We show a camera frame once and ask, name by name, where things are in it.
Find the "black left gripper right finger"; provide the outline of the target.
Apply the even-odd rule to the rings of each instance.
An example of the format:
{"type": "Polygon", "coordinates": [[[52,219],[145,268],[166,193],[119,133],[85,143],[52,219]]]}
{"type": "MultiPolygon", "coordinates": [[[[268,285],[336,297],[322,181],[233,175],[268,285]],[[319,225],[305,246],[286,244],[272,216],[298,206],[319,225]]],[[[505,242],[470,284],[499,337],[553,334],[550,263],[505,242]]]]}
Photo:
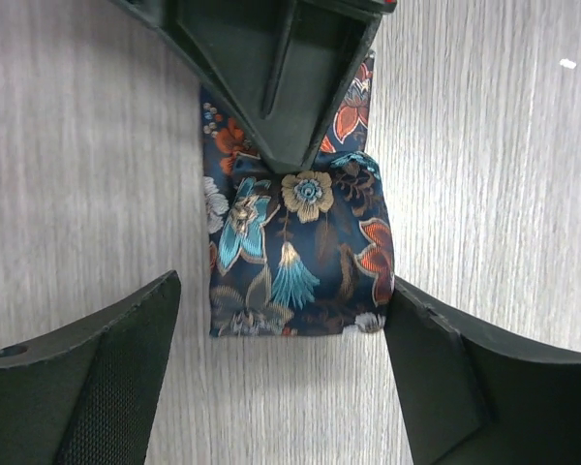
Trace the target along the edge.
{"type": "Polygon", "coordinates": [[[581,464],[581,353],[399,279],[384,329],[416,464],[581,464]]]}

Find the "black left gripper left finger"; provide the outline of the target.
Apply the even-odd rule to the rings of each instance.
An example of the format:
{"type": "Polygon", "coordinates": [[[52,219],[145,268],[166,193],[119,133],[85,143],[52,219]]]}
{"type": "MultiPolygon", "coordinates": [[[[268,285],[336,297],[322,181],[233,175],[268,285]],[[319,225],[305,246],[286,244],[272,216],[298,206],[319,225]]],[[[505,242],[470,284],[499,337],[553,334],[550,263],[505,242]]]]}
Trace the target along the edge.
{"type": "Polygon", "coordinates": [[[141,464],[180,303],[170,271],[0,350],[0,464],[141,464]]]}

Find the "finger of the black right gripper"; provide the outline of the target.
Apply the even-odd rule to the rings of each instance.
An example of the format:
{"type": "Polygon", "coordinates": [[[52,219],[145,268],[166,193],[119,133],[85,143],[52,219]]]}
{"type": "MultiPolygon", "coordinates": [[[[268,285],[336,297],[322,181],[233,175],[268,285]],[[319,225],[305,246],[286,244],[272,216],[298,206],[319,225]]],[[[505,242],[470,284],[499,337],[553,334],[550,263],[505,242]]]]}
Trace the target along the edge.
{"type": "Polygon", "coordinates": [[[395,2],[148,0],[120,7],[154,30],[275,172],[311,167],[395,2]]]}

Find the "navy floral silk tie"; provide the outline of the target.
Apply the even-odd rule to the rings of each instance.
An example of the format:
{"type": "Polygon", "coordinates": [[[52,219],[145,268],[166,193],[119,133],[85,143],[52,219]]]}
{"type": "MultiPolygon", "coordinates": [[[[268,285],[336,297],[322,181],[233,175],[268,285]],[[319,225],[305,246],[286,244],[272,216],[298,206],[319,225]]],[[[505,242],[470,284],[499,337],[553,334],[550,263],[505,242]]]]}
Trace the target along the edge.
{"type": "Polygon", "coordinates": [[[368,53],[314,164],[298,173],[271,172],[200,93],[212,336],[383,329],[394,250],[380,168],[365,152],[374,64],[368,53]]]}

